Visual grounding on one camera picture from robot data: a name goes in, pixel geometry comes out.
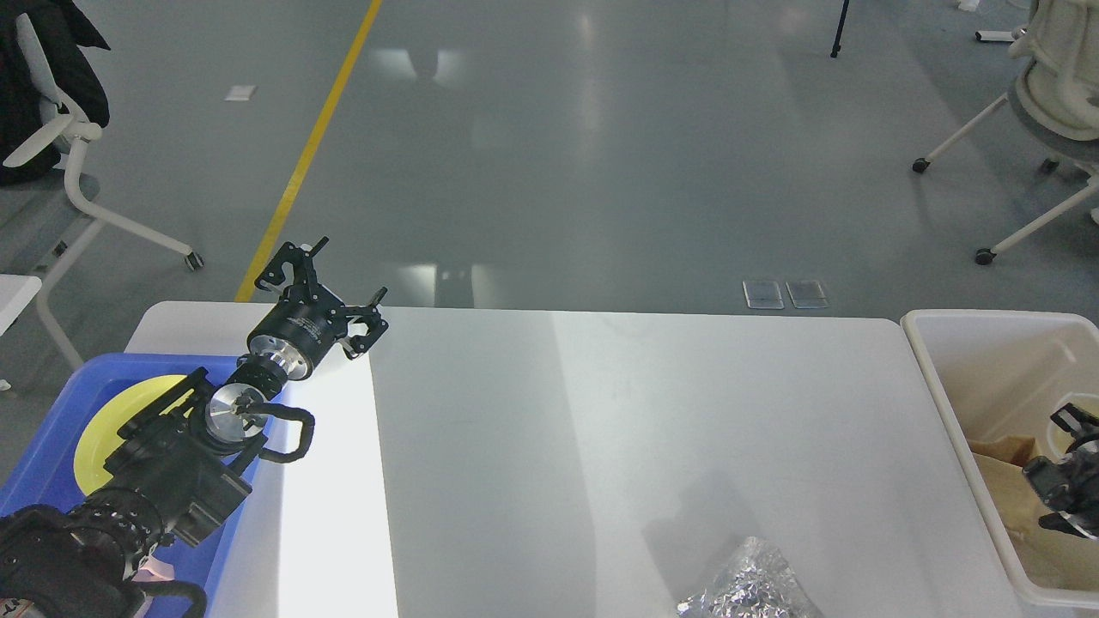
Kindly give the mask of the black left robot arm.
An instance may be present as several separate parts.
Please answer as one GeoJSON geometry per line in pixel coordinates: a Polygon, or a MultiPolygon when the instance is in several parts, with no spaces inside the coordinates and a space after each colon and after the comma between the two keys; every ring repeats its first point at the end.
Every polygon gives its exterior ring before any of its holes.
{"type": "Polygon", "coordinates": [[[290,382],[309,379],[331,347],[351,360],[387,331],[381,287],[349,306],[319,282],[313,260],[328,243],[286,242],[256,278],[280,293],[248,334],[227,382],[198,367],[118,424],[101,488],[62,512],[36,504],[3,517],[3,609],[19,617],[135,617],[152,599],[185,599],[203,617],[208,596],[187,580],[138,580],[162,545],[197,547],[252,492],[255,460],[289,464],[313,445],[315,419],[277,402],[290,382]]]}

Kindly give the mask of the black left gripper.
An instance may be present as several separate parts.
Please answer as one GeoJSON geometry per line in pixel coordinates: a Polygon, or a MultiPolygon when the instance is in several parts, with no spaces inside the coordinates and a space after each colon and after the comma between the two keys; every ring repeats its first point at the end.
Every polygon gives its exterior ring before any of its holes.
{"type": "Polygon", "coordinates": [[[380,287],[365,306],[346,306],[328,290],[321,294],[313,261],[329,241],[286,241],[255,278],[256,289],[284,297],[247,338],[247,364],[274,380],[307,379],[331,347],[342,347],[347,360],[356,360],[389,328],[379,309],[388,287],[380,287]]]}

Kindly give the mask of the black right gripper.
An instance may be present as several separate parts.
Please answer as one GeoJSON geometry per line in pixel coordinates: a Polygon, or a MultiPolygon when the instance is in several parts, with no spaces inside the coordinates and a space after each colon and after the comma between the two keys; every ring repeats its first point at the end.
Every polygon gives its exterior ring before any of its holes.
{"type": "MultiPolygon", "coordinates": [[[[1050,420],[1074,439],[1090,439],[1098,433],[1098,418],[1074,402],[1065,402],[1051,413],[1050,420]]],[[[1098,454],[1086,449],[1072,451],[1059,462],[1044,455],[1029,461],[1022,474],[1044,507],[1039,517],[1040,527],[1096,542],[1098,536],[1069,521],[1098,517],[1096,473],[1098,454]]]]}

